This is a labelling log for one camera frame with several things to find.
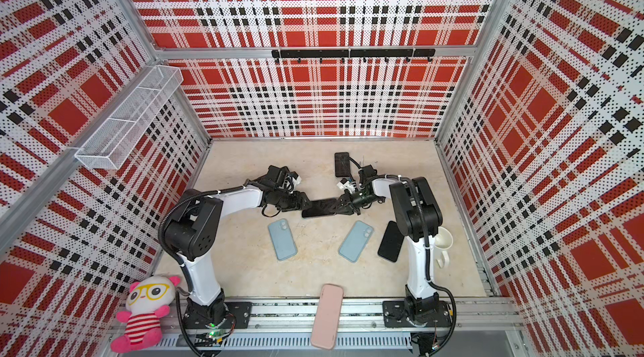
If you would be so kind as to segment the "black phone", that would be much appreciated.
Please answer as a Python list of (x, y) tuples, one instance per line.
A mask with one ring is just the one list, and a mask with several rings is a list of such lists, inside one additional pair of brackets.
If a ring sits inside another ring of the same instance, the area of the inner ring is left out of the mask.
[(351, 216), (355, 213), (351, 204), (344, 203), (341, 199), (318, 199), (311, 202), (310, 208), (303, 210), (304, 219), (326, 216)]
[(348, 152), (338, 152), (334, 155), (335, 177), (350, 178), (352, 176), (351, 156)]
[(399, 231), (397, 223), (395, 221), (389, 221), (377, 250), (377, 254), (380, 258), (383, 258), (386, 261), (396, 263), (403, 244), (404, 235)]

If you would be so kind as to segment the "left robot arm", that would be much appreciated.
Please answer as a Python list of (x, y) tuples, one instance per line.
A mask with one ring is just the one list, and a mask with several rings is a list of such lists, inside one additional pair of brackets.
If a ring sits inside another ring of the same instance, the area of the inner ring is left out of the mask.
[(164, 252), (178, 263), (193, 303), (209, 306), (222, 294), (210, 255), (220, 220), (268, 206), (278, 214), (305, 211), (312, 202), (298, 191), (300, 183), (295, 171), (271, 165), (265, 175), (242, 185), (208, 191), (188, 189), (181, 195), (160, 224), (158, 238)]

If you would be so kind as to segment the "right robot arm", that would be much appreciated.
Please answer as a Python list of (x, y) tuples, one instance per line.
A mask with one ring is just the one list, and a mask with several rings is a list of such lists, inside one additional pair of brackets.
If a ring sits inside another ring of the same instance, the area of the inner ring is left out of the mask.
[(394, 222), (409, 243), (407, 297), (419, 302), (432, 298), (439, 292), (432, 257), (443, 215), (426, 178), (377, 174), (367, 166), (360, 170), (354, 189), (345, 189), (330, 211), (334, 215), (358, 215), (367, 206), (387, 199), (393, 207)]

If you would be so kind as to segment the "light blue case near right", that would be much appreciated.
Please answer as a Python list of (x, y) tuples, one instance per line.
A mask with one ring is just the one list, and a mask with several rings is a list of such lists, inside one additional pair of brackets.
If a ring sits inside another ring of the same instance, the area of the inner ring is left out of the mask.
[(339, 248), (339, 255), (351, 263), (356, 263), (370, 241), (374, 229), (362, 221), (356, 221)]

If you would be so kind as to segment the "light blue case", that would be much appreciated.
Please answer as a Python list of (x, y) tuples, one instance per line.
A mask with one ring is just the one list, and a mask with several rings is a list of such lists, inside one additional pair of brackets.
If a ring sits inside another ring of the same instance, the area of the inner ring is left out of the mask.
[(298, 253), (287, 220), (281, 219), (269, 224), (268, 233), (278, 261), (285, 261)]
[(356, 221), (339, 248), (339, 255), (351, 263), (356, 263), (370, 241), (374, 229), (362, 221)]

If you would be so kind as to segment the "light blue case near left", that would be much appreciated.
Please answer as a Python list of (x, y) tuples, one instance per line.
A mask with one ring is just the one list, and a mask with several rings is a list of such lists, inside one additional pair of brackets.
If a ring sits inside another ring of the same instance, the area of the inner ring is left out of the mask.
[(281, 219), (269, 224), (268, 233), (278, 261), (285, 261), (298, 253), (287, 220)]

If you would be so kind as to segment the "pink phone case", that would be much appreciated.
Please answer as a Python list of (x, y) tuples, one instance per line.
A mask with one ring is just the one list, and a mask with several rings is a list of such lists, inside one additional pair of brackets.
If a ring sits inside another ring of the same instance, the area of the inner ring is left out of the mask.
[(343, 298), (342, 287), (334, 284), (322, 287), (310, 338), (313, 347), (322, 350), (335, 348)]

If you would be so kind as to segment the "white cup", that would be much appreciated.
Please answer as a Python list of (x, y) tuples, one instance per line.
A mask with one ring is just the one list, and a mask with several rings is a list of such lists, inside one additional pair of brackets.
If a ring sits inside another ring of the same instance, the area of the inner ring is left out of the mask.
[(447, 268), (450, 265), (449, 249), (454, 245), (454, 237), (444, 227), (440, 227), (438, 234), (434, 237), (434, 259), (440, 268)]

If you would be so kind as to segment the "pink plush toy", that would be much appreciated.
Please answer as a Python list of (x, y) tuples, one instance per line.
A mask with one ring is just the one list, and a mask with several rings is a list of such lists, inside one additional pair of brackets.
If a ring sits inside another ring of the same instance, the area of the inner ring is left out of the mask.
[(126, 310), (117, 313), (117, 321), (126, 325), (125, 332), (112, 341), (112, 352), (144, 350), (162, 340), (160, 320), (169, 315), (180, 281), (179, 276), (153, 276), (130, 286)]

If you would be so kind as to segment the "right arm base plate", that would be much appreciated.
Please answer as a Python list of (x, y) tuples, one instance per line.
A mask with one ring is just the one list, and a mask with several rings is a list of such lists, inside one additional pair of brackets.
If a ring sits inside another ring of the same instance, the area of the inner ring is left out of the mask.
[(434, 328), (447, 329), (452, 324), (449, 304), (446, 301), (411, 299), (385, 301), (382, 315), (387, 328)]

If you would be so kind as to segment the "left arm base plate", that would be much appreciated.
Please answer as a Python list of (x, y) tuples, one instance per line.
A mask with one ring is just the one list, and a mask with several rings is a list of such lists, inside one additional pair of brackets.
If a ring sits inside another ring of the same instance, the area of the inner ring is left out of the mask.
[(222, 302), (203, 306), (188, 299), (186, 310), (182, 313), (182, 323), (188, 330), (225, 329), (235, 325), (235, 330), (248, 327), (252, 303)]

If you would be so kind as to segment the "black hook rail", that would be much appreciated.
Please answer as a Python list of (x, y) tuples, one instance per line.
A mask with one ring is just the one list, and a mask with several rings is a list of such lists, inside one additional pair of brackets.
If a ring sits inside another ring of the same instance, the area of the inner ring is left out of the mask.
[(292, 59), (368, 59), (368, 58), (427, 58), (431, 59), (436, 55), (436, 49), (345, 49), (345, 50), (273, 50), (271, 52), (275, 60)]

